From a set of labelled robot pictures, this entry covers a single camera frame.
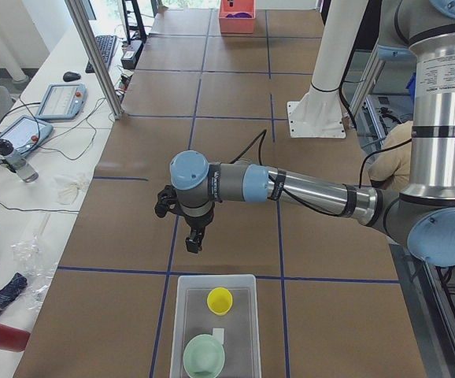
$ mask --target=person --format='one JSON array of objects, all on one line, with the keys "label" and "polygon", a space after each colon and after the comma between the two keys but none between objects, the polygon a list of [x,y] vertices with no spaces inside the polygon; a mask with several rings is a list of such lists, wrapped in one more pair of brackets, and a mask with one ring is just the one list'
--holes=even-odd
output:
[{"label": "person", "polygon": [[[383,149],[397,146],[411,139],[412,121],[399,124],[389,132]],[[411,163],[411,143],[394,150],[382,152],[368,167],[368,175],[373,187],[401,191],[409,183],[409,166]]]}]

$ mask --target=sticker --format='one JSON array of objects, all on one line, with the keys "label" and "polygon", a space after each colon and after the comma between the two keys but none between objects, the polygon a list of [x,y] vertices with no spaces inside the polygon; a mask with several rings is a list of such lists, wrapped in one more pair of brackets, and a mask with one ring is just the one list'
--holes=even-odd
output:
[{"label": "sticker", "polygon": [[455,92],[455,55],[421,61],[416,80],[417,97]]},{"label": "sticker", "polygon": [[131,59],[135,55],[134,51],[126,51],[126,53],[123,56],[123,59]]}]

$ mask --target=clear plastic tray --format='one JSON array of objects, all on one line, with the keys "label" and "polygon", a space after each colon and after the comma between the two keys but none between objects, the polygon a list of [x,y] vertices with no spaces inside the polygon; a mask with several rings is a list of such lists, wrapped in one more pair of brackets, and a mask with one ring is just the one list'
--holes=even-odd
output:
[{"label": "clear plastic tray", "polygon": [[[233,295],[233,306],[222,317],[206,305],[215,287],[226,287]],[[214,328],[224,329],[226,362],[218,378],[261,378],[256,278],[250,274],[179,278],[170,378],[188,378],[184,348],[197,335],[212,335]]]}]

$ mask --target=computer mouse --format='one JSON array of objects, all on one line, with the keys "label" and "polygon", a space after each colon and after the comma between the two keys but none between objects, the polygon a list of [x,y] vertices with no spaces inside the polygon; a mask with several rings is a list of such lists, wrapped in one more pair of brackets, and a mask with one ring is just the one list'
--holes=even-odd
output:
[{"label": "computer mouse", "polygon": [[63,81],[74,81],[80,79],[80,74],[77,72],[68,71],[63,75]]}]

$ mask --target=white desk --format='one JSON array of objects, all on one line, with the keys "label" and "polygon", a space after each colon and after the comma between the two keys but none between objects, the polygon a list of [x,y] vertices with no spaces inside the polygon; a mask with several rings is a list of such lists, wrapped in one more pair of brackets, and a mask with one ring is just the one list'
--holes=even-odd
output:
[{"label": "white desk", "polygon": [[[117,67],[120,64],[121,55],[119,42],[109,70],[113,83],[118,82],[121,74],[120,68]],[[53,123],[54,130],[51,137],[76,125],[93,110],[97,99],[104,97],[96,75],[84,73],[86,63],[87,55],[77,31],[72,27],[72,30],[65,34],[21,95],[21,99],[25,103],[39,102],[49,84],[63,82],[62,76],[66,71],[79,72],[82,75],[79,82],[84,83],[87,88],[87,99],[84,107],[74,120]],[[15,106],[20,105],[22,103],[19,101],[15,104]],[[25,108],[11,113],[2,122],[0,131],[23,114],[29,114]],[[103,102],[89,121],[97,129],[97,135],[94,138],[93,145],[78,160],[70,161],[57,152],[41,149],[37,149],[28,156],[30,164],[39,172],[39,178],[33,183],[24,183],[17,175],[0,166],[0,201],[8,207],[21,209],[79,210],[85,193],[80,192],[71,205],[58,204],[56,202],[57,186],[54,177],[58,175],[74,176],[82,173],[91,181],[94,167],[98,163],[113,125],[113,116],[107,102]],[[45,147],[59,149],[69,157],[76,157],[89,144],[93,133],[94,130],[89,124],[83,122],[79,127],[47,143]],[[9,211],[0,206],[0,289],[10,281],[15,272],[18,272],[18,264],[13,260],[11,245],[31,240],[37,227],[45,220],[47,223],[41,238],[44,266],[54,269],[54,263],[59,261],[65,248],[76,220],[76,213],[22,213]],[[30,298],[21,295],[2,313],[0,323],[31,331],[38,310],[29,309],[30,303]],[[22,353],[0,350],[0,378],[13,376],[21,356]]]}]

